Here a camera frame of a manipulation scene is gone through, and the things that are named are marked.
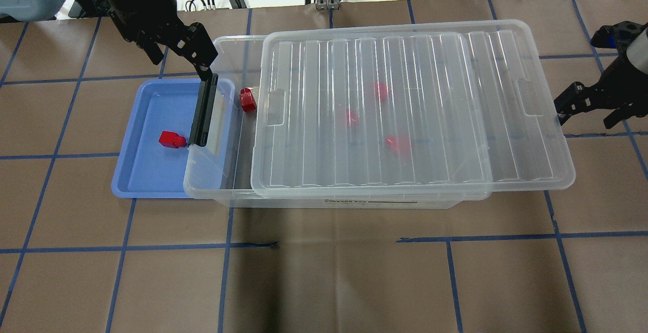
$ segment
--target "red object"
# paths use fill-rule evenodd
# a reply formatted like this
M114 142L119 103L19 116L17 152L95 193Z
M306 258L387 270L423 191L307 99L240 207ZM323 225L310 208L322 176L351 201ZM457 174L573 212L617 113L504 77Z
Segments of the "red object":
M238 96L241 101L241 108L244 112L249 112L257 109L257 102L254 100L252 91L248 88L241 89L241 94Z
M169 148L180 148L187 146L187 139L176 132L162 131L158 140L162 146Z
M387 101L387 98L389 97L389 88L387 88L387 84L377 81L373 84L373 90L376 92L376 97L379 102L384 103Z
M404 139L403 137L394 137L389 136L385 140L387 146L393 153L399 156L409 155L412 151L412 142L409 139Z
M358 122L358 114L351 109L347 109L347 127L355 127Z

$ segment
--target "translucent lid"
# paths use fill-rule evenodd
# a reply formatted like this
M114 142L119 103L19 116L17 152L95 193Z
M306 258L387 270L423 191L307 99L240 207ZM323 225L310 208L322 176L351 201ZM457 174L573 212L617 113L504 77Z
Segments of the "translucent lid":
M565 188L575 172L528 27L496 20L264 41L264 197Z

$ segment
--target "blue tray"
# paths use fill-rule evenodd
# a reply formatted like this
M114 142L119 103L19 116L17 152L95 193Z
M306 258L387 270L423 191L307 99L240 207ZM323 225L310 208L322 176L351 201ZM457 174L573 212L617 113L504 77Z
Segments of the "blue tray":
M163 147L158 139L162 131L171 131L188 140L199 84L199 79L155 79L139 86L115 168L113 194L118 197L189 198L182 186L188 149ZM233 87L227 79L218 80L217 88L222 94L233 94ZM228 135L227 122L222 139L229 140Z

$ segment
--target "tabletop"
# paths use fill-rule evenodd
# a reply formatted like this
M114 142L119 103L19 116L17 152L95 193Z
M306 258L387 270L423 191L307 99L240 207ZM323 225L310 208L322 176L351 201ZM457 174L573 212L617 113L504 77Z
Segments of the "tabletop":
M645 0L398 0L179 13L213 37L459 20L530 25L553 96L616 54L590 35ZM0 313L17 331L645 331L648 122L563 127L576 182L448 210L232 209L119 199L153 66L110 20L0 25Z

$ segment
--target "clear plastic bin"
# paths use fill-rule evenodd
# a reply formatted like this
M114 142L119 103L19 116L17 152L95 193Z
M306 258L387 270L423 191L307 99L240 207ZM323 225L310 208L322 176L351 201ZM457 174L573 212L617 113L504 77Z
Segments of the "clear plastic bin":
M237 109L238 139L224 147L210 134L206 147L190 146L191 197L444 209L492 191L566 188L576 176L523 22L281 32L215 45L213 70L253 89L262 123ZM361 127L350 127L347 109ZM386 143L403 133L406 155ZM230 170L214 167L222 149L236 155ZM228 182L215 187L214 174Z

